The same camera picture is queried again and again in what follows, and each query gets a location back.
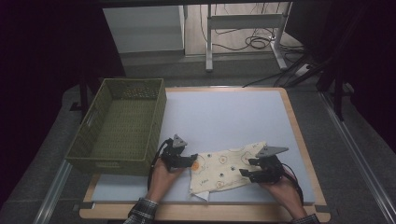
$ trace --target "person's hand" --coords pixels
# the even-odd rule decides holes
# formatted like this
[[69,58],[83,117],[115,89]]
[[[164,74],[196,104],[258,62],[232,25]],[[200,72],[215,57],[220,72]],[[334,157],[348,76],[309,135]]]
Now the person's hand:
[[178,168],[168,172],[165,163],[159,158],[154,165],[154,172],[146,198],[159,203],[183,171],[184,168]]
[[259,185],[260,187],[267,189],[276,201],[288,210],[293,219],[307,216],[305,209],[301,205],[300,196],[298,195],[296,188],[285,176],[282,176],[282,178],[275,184],[260,183]]

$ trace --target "white cloth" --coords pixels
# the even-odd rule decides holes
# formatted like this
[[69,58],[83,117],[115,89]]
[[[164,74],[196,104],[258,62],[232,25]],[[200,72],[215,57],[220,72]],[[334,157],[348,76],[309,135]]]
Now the white cloth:
[[260,142],[218,152],[199,153],[191,167],[190,192],[199,194],[250,184],[250,180],[242,176],[239,169],[260,170],[260,167],[251,166],[248,159],[256,158],[264,146],[266,143]]

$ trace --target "gray carpet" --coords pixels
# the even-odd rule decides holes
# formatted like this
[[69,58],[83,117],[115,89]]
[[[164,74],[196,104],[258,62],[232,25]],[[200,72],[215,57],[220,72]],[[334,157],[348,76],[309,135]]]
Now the gray carpet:
[[[171,55],[122,55],[128,77],[163,77],[167,87],[242,86],[278,72],[271,55],[218,56],[214,72],[205,72],[203,57]],[[277,77],[261,82],[272,86]],[[332,212],[331,223],[387,223],[334,127],[325,105],[315,91],[312,77],[289,89],[288,95],[299,122],[325,199]],[[79,99],[78,88],[64,94],[63,108],[35,160],[26,171],[0,212],[0,223],[32,223],[50,183],[69,147],[81,115],[69,111]],[[378,179],[392,199],[396,199],[396,156],[344,98],[346,125],[360,146]],[[107,223],[78,215],[90,181],[89,175],[72,169],[49,223]]]

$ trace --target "wire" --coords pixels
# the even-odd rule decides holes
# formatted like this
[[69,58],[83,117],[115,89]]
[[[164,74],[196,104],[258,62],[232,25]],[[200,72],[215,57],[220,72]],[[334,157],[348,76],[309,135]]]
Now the wire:
[[270,5],[269,3],[267,3],[267,6],[264,8],[264,5],[262,5],[262,11],[264,10],[264,13],[263,14],[265,14],[265,13],[267,13],[267,8],[268,8],[268,6]]
[[291,78],[293,77],[293,75],[297,72],[297,69],[298,69],[298,67],[296,67],[296,68],[294,69],[294,72],[293,72],[291,75],[289,75],[289,77],[288,77],[288,79],[286,80],[286,82],[283,83],[282,85],[280,85],[280,87],[285,87],[286,84],[288,84],[288,82],[290,81],[290,79],[291,79]]
[[283,74],[275,81],[274,87],[283,87],[284,85],[286,85],[286,83],[290,80],[290,77],[291,77],[292,75],[294,75],[294,73],[292,73],[292,74],[289,76],[288,80],[287,80],[283,85],[279,85],[280,79],[282,79],[282,77],[285,76],[285,75],[287,74],[287,72],[289,72],[291,69],[297,68],[297,65],[299,65],[301,62],[303,62],[303,61],[305,60],[306,56],[307,56],[307,54],[304,54],[299,60],[297,60],[297,62],[295,62],[294,64],[292,64],[292,65],[288,68],[288,70],[286,70],[285,73],[283,73]]
[[277,3],[276,13],[279,10],[280,3]]
[[152,160],[151,165],[149,167],[149,172],[148,172],[148,190],[149,190],[149,187],[151,185],[151,178],[152,178],[152,173],[154,172],[155,163],[157,162],[158,158],[160,157],[161,150],[163,149],[163,146],[165,144],[169,144],[169,139],[163,141],[163,143],[161,144],[160,148],[158,148],[158,151],[155,153],[154,159]]
[[285,52],[292,52],[292,53],[307,53],[308,51],[305,49],[287,49],[284,47],[279,46],[280,49],[282,49]]
[[281,163],[282,165],[286,166],[289,168],[289,170],[291,170],[291,173],[293,174],[294,178],[296,179],[296,182],[298,183],[298,179],[297,179],[297,175],[294,173],[293,169],[291,169],[287,164],[285,163]]
[[[218,6],[218,5],[215,5],[215,15],[216,15],[216,13],[217,13],[217,6]],[[199,10],[200,10],[201,32],[202,32],[202,35],[203,35],[203,37],[204,37],[205,42],[207,43],[207,39],[206,39],[205,32],[204,32],[203,20],[202,20],[202,5],[200,5]],[[234,32],[234,31],[238,31],[238,30],[241,30],[241,29],[233,29],[233,30],[230,30],[230,31],[222,32],[222,33],[218,33],[217,30],[215,30],[215,31],[216,31],[216,33],[217,33],[218,35],[223,35],[223,34],[228,34],[228,33]],[[266,31],[268,31],[269,33],[271,33],[272,35],[274,35],[274,33],[271,32],[271,31],[268,30],[268,29],[263,29],[263,30],[266,30]],[[258,49],[258,50],[260,50],[260,49],[265,49],[265,48],[270,44],[271,39],[266,38],[266,37],[257,36],[258,31],[259,31],[259,29],[254,29],[252,35],[249,36],[249,37],[247,37],[247,38],[245,39],[245,44],[246,44],[246,45],[245,45],[244,47],[240,48],[240,49],[232,49],[232,48],[229,48],[229,47],[220,45],[220,44],[212,44],[212,46],[217,46],[217,47],[221,47],[221,48],[228,49],[228,50],[234,50],[234,51],[238,51],[238,50],[242,50],[242,49],[247,49],[247,48],[249,48],[249,47],[252,47],[253,49]]]
[[301,46],[286,46],[286,45],[280,44],[279,46],[284,47],[284,48],[291,48],[291,49],[304,48],[304,45],[301,45]]
[[281,75],[281,74],[282,74],[282,73],[277,73],[277,74],[271,75],[271,76],[269,76],[269,77],[264,77],[264,78],[261,78],[261,79],[256,80],[256,81],[249,82],[248,84],[246,84],[246,85],[243,86],[242,88],[245,88],[245,87],[250,86],[250,85],[253,85],[253,84],[255,84],[255,83],[264,81],[264,80],[269,79],[269,78],[271,78],[271,77],[279,76],[279,75]]
[[296,63],[297,61],[292,61],[290,58],[288,58],[288,55],[290,54],[304,54],[303,52],[289,52],[289,53],[285,53],[285,59],[291,63]]

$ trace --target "green plastic basket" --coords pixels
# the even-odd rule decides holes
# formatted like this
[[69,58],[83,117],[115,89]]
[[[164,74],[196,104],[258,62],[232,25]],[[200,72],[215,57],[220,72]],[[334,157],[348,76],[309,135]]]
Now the green plastic basket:
[[165,104],[163,79],[105,79],[65,159],[82,173],[148,175]]

